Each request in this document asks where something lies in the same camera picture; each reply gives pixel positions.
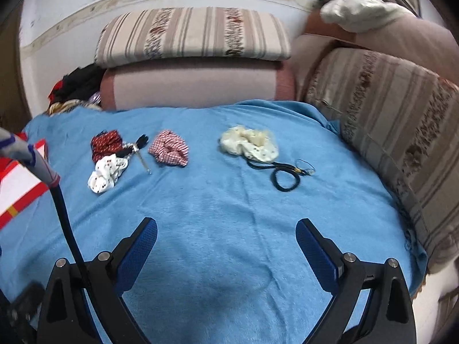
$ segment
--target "metal screw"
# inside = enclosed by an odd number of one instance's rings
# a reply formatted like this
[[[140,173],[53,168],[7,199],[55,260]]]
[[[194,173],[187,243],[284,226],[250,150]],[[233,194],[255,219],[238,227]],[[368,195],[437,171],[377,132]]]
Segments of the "metal screw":
[[[97,258],[99,261],[107,261],[110,258],[110,252],[101,252]]]
[[[65,263],[66,263],[65,259],[59,259],[58,261],[56,261],[56,266],[58,268],[62,268],[65,265]]]
[[[395,260],[395,259],[392,259],[392,258],[389,259],[389,260],[387,261],[387,263],[388,263],[390,266],[392,266],[393,268],[396,268],[396,267],[398,266],[398,261]]]
[[[354,262],[357,259],[357,257],[350,252],[346,252],[344,254],[344,259],[348,262]]]

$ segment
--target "red and white box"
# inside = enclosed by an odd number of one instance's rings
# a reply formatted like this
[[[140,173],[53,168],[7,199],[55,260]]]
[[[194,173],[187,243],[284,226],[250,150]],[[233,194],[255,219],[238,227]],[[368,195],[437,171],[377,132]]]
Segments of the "red and white box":
[[[39,140],[34,146],[48,161],[46,141]],[[0,172],[0,229],[47,190],[42,181],[17,161],[8,164]]]

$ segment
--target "red scrunchie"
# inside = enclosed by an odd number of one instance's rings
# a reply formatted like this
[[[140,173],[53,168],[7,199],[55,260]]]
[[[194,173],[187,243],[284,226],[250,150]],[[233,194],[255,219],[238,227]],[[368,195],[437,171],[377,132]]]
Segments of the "red scrunchie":
[[[117,153],[122,149],[122,140],[116,129],[99,133],[91,139],[92,161],[97,163],[104,156]]]
[[[158,133],[148,148],[158,163],[171,165],[188,164],[188,146],[182,137],[172,131],[164,130]]]

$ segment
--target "pink gingham scrunchie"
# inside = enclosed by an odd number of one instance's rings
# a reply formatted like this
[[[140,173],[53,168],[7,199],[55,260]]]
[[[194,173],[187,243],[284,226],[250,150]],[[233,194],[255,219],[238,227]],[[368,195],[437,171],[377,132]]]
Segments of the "pink gingham scrunchie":
[[[188,146],[182,137],[168,129],[161,131],[148,148],[158,163],[170,165],[188,164]]]

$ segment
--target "black cable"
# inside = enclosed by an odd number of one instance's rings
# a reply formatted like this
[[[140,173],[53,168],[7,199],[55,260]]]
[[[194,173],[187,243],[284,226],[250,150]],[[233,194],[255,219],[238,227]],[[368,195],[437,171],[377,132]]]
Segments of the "black cable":
[[[80,249],[78,248],[75,236],[73,236],[72,227],[68,219],[67,208],[65,207],[64,197],[59,185],[56,187],[50,187],[51,196],[54,200],[54,206],[56,207],[57,217],[61,223],[61,228],[64,233],[65,240],[67,241],[68,248],[72,253],[75,263],[80,270],[81,279],[83,280],[84,288],[88,291],[91,296],[91,283],[89,281],[88,270],[84,264],[83,256],[81,255]]]
[[[302,169],[300,169],[298,167],[295,167],[293,165],[290,165],[290,164],[283,164],[283,163],[278,163],[278,162],[273,161],[272,163],[268,163],[268,165],[260,165],[260,164],[254,164],[254,162],[252,162],[248,158],[246,158],[246,161],[247,161],[248,166],[253,168],[253,169],[274,169],[274,171],[271,174],[271,181],[272,181],[274,187],[277,190],[283,191],[284,193],[296,189],[298,187],[298,185],[300,184],[300,175],[306,175],[307,174],[307,172],[305,170],[302,170]],[[279,184],[278,179],[277,179],[277,173],[279,171],[283,171],[283,172],[286,172],[286,173],[292,175],[293,178],[295,179],[295,183],[290,187],[281,186]]]

